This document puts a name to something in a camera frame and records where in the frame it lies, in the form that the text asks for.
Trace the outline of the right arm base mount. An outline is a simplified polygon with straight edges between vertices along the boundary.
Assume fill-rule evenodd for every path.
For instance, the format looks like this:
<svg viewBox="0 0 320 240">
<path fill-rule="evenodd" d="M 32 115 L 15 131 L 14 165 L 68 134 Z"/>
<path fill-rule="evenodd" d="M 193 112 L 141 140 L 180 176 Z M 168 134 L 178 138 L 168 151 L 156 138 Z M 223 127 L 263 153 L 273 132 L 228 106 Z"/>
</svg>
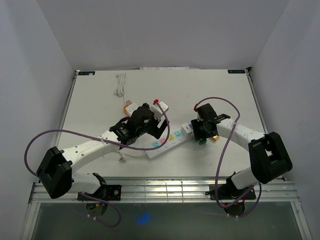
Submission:
<svg viewBox="0 0 320 240">
<path fill-rule="evenodd" d="M 219 200 L 236 200 L 242 194 L 244 194 L 250 187 L 243 189 L 230 188 L 229 185 L 225 182 L 223 183 L 213 183 L 210 184 L 208 190 L 205 192 L 206 196 L 209 196 L 211 200 L 216 199 L 215 190 L 217 188 L 217 195 Z"/>
</svg>

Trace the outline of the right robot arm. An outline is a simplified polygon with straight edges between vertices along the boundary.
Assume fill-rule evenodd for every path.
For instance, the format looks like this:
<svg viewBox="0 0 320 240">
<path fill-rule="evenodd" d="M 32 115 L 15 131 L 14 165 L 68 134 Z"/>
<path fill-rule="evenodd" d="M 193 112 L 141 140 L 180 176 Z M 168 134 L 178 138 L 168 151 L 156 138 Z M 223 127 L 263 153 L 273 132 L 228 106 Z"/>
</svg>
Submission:
<svg viewBox="0 0 320 240">
<path fill-rule="evenodd" d="M 195 140 L 201 145 L 211 137 L 223 137 L 245 149 L 250 166 L 234 172 L 226 183 L 216 186 L 214 195 L 219 199 L 237 199 L 249 187 L 267 184 L 293 168 L 281 136 L 276 132 L 263 133 L 237 124 L 229 115 L 218 115 L 207 103 L 195 106 L 197 118 L 191 121 Z"/>
</svg>

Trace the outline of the white multicolour power strip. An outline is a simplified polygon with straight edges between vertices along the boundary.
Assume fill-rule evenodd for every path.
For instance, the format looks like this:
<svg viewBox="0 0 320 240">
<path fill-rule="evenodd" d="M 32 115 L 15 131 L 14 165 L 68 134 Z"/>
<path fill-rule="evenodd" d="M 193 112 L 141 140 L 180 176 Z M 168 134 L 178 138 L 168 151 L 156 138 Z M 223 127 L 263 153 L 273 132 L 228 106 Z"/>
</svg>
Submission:
<svg viewBox="0 0 320 240">
<path fill-rule="evenodd" d="M 181 132 L 181 128 L 171 132 L 167 142 L 162 147 L 145 151 L 146 156 L 150 160 L 153 160 L 191 140 L 193 138 L 193 131 L 191 136 L 185 137 Z"/>
</svg>

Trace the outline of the pink brown charger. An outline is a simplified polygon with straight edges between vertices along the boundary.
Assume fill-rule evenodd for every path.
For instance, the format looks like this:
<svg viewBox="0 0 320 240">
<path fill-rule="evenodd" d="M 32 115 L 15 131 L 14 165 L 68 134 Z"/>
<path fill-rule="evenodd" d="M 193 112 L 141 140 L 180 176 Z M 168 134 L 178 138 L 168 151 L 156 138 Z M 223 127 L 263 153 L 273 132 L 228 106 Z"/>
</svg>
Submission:
<svg viewBox="0 0 320 240">
<path fill-rule="evenodd" d="M 131 104 L 132 104 L 132 101 L 131 101 L 131 100 L 127 100 L 125 103 L 126 103 L 126 105 L 128 105 L 128 106 L 129 106 L 129 105 L 131 105 Z"/>
</svg>

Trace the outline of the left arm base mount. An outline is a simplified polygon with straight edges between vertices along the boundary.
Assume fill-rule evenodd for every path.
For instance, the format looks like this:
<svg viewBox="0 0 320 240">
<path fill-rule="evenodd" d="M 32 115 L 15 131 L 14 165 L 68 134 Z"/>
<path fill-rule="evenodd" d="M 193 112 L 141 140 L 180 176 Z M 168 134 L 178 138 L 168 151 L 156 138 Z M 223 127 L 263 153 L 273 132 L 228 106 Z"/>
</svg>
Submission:
<svg viewBox="0 0 320 240">
<path fill-rule="evenodd" d="M 92 174 L 94 182 L 94 190 L 92 193 L 82 190 L 77 194 L 78 201 L 91 201 L 91 198 L 104 201 L 120 201 L 122 195 L 122 185 L 107 184 L 106 180 L 98 173 Z"/>
</svg>

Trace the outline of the white charger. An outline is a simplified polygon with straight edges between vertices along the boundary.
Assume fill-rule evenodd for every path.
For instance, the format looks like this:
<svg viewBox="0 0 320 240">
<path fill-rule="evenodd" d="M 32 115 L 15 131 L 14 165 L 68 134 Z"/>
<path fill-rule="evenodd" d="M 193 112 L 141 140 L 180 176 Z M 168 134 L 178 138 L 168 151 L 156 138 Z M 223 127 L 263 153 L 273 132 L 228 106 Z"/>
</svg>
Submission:
<svg viewBox="0 0 320 240">
<path fill-rule="evenodd" d="M 193 129 L 192 127 L 188 124 L 188 123 L 184 123 L 181 126 L 181 133 L 185 136 L 185 137 L 190 137 L 192 135 Z"/>
</svg>

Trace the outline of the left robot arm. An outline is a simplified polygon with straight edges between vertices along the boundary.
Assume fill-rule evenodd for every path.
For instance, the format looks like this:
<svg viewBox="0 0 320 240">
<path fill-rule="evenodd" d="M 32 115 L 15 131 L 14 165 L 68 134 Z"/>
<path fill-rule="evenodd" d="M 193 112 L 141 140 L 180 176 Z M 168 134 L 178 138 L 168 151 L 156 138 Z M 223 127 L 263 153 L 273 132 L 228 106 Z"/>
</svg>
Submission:
<svg viewBox="0 0 320 240">
<path fill-rule="evenodd" d="M 144 134 L 159 139 L 170 130 L 168 119 L 161 122 L 168 110 L 162 101 L 144 103 L 98 137 L 62 150 L 50 148 L 36 171 L 37 177 L 52 199 L 68 192 L 85 193 L 95 200 L 106 198 L 108 185 L 104 178 L 95 172 L 79 173 L 79 169 L 120 149 L 133 150 L 133 144 Z"/>
</svg>

